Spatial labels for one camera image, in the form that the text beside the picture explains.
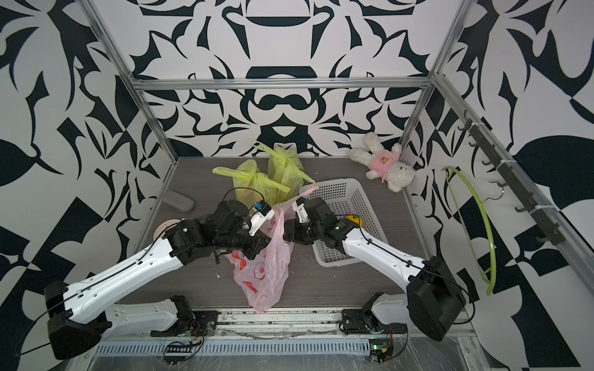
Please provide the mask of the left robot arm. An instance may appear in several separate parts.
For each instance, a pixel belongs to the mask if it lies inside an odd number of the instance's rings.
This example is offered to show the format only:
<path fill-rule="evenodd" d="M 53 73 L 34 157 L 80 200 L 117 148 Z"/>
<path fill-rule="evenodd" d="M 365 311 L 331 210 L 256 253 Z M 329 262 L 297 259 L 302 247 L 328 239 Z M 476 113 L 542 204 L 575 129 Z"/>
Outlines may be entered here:
<path fill-rule="evenodd" d="M 252 208 L 235 199 L 221 201 L 212 214 L 176 222 L 148 247 L 99 274 L 74 284 L 48 285 L 44 296 L 55 358 L 72 359 L 116 335 L 168 337 L 190 331 L 196 317 L 182 295 L 136 305 L 121 305 L 119 300 L 217 250 L 255 258 L 271 241 L 260 229 L 274 215 L 264 201 Z"/>

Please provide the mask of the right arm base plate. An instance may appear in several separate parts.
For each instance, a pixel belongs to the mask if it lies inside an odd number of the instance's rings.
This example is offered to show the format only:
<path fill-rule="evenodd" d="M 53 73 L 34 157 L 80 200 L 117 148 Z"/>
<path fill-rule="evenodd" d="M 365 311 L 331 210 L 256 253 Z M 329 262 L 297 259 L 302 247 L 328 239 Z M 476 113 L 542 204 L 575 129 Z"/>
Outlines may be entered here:
<path fill-rule="evenodd" d="M 408 332 L 406 324 L 393 323 L 385 325 L 380 323 L 370 311 L 363 309 L 343 309 L 339 323 L 340 332 L 344 334 L 376 334 L 389 335 L 405 334 Z"/>

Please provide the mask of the green plastic bag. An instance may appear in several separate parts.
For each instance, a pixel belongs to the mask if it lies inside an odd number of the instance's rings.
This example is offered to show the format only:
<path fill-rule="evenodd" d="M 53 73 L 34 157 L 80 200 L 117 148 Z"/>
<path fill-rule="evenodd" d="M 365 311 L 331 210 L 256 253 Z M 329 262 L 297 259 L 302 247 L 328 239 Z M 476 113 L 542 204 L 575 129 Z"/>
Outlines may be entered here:
<path fill-rule="evenodd" d="M 236 169 L 216 167 L 213 174 L 233 179 L 235 197 L 246 207 L 251 207 L 259 201 L 266 201 L 269 205 L 278 203 L 280 193 L 288 193 L 291 189 L 287 185 L 275 182 L 265 173 L 261 173 L 254 159 L 246 160 Z"/>
<path fill-rule="evenodd" d="M 304 183 L 314 183 L 315 180 L 304 171 L 302 161 L 293 148 L 283 148 L 276 145 L 274 148 L 256 141 L 253 147 L 269 155 L 268 178 L 285 188 L 276 190 L 274 204 L 283 203 L 299 194 Z"/>

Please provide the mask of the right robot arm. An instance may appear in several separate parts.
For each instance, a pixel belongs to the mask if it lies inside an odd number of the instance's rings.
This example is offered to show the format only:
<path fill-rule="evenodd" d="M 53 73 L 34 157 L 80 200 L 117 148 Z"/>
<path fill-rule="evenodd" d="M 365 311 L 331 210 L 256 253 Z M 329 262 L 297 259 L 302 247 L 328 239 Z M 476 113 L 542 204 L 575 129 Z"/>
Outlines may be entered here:
<path fill-rule="evenodd" d="M 285 222 L 289 242 L 327 247 L 364 262 L 403 290 L 377 293 L 360 310 L 358 320 L 343 323 L 344 332 L 380 332 L 392 324 L 413 325 L 428 338 L 445 338 L 467 301 L 446 262 L 415 257 L 373 237 L 348 216 L 337 216 L 320 198 L 292 203 L 295 218 Z"/>

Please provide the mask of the pink plastic bag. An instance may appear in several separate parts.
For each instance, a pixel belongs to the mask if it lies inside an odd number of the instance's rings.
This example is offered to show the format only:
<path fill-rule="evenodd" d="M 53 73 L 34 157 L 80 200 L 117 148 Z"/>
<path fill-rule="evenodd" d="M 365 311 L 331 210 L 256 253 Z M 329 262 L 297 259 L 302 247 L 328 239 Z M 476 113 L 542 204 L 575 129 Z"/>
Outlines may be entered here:
<path fill-rule="evenodd" d="M 261 224 L 259 231 L 271 239 L 254 259 L 241 252 L 226 256 L 233 266 L 234 280 L 243 290 L 248 304 L 258 313 L 267 312 L 282 296 L 289 276 L 289 263 L 294 243 L 284 240 L 284 222 L 298 220 L 292 204 L 297 197 L 272 207 L 272 217 Z"/>

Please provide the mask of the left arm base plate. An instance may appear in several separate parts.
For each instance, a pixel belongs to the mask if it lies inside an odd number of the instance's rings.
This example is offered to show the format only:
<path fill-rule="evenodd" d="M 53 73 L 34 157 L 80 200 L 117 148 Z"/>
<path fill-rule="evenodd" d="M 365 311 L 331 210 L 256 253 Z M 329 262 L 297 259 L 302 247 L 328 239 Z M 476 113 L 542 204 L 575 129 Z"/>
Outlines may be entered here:
<path fill-rule="evenodd" d="M 183 314 L 168 329 L 164 331 L 151 331 L 150 336 L 155 338 L 188 336 L 201 337 L 214 333 L 217 329 L 218 311 L 194 311 L 192 315 Z"/>

